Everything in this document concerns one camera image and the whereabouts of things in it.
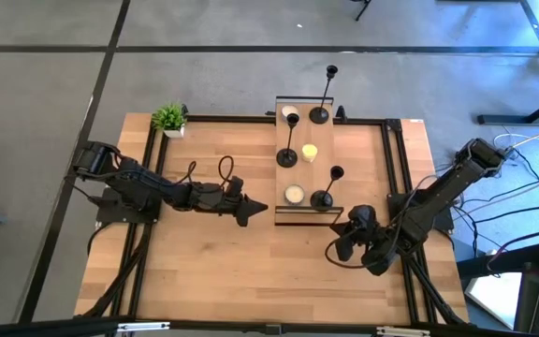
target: yellow candle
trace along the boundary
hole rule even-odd
[[[317,156],[317,147],[313,144],[303,145],[303,160],[312,163]]]

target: gray floor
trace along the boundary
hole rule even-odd
[[[539,0],[531,3],[539,20]],[[0,43],[107,44],[119,6],[117,0],[0,0]],[[134,1],[120,44],[538,46],[518,4],[373,0],[361,22],[354,22],[357,9],[344,0]],[[0,54],[0,213],[9,218],[0,226],[0,323],[14,316],[101,60],[98,53]],[[328,64],[340,69],[330,94],[349,115],[425,119],[436,165],[449,162],[470,138],[492,140],[505,132],[477,125],[475,115],[539,107],[539,58],[532,57],[117,54],[91,139],[117,141],[126,112],[152,111],[170,99],[185,102],[192,113],[261,114],[273,110],[276,95],[321,95]],[[539,141],[521,151],[539,173]],[[477,183],[466,198],[489,197],[533,179],[522,163],[509,163],[501,178]],[[100,190],[93,183],[85,187]],[[539,189],[475,218],[533,204],[539,205]],[[37,319],[72,315],[94,215],[80,196],[72,198]],[[536,230],[539,212],[480,225],[496,242]],[[472,234],[457,222],[455,237],[471,242]],[[494,245],[480,239],[479,247]]]

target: small succulent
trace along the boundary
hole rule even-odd
[[[180,130],[186,124],[186,117],[182,114],[181,103],[169,103],[157,109],[151,121],[160,130]]]

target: potted plant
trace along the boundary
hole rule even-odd
[[[157,109],[151,121],[153,126],[159,130],[164,130],[166,136],[170,138],[184,137],[184,126],[186,125],[186,112],[188,109],[184,104],[169,103]]]

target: white pot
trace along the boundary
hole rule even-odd
[[[184,137],[184,126],[180,130],[164,130],[166,136],[170,138],[183,138]]]

